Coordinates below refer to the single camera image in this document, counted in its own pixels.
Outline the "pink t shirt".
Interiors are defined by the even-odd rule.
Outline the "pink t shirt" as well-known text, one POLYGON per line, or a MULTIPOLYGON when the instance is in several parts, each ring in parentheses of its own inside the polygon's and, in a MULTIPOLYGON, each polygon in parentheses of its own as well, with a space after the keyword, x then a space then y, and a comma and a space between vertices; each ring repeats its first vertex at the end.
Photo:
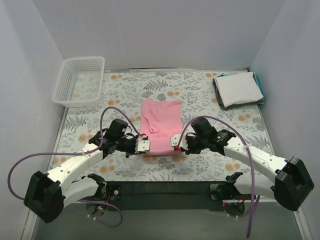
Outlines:
POLYGON ((140 114, 140 133, 146 134, 150 141, 150 151, 147 156, 177 156, 171 144, 171 137, 183 131, 181 101, 142 101, 140 114))

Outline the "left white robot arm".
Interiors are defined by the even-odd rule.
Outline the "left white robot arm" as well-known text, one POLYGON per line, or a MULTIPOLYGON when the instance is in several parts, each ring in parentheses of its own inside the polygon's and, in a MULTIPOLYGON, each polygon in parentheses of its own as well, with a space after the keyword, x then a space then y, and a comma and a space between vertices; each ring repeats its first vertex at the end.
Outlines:
POLYGON ((105 179, 95 173, 82 174, 115 151, 135 154, 138 135, 126 133, 127 127, 127 122, 115 119, 108 128, 90 138, 78 156, 69 158, 46 173, 34 173, 23 204, 45 223, 51 223, 66 206, 74 202, 82 199, 105 200, 105 179))

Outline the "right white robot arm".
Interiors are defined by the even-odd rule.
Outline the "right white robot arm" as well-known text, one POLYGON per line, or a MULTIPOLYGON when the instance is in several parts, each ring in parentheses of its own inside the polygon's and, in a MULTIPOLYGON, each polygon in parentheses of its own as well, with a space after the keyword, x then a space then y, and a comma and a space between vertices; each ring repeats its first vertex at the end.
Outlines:
POLYGON ((237 199, 241 195, 263 196, 276 200, 290 211, 297 211, 315 185, 304 162, 297 157, 286 159, 250 146, 234 128, 220 131, 209 123, 209 116, 198 116, 187 123, 194 132, 182 131, 172 147, 186 155, 202 150, 238 160, 251 168, 248 180, 238 181, 242 173, 226 177, 215 191, 222 199, 237 199))

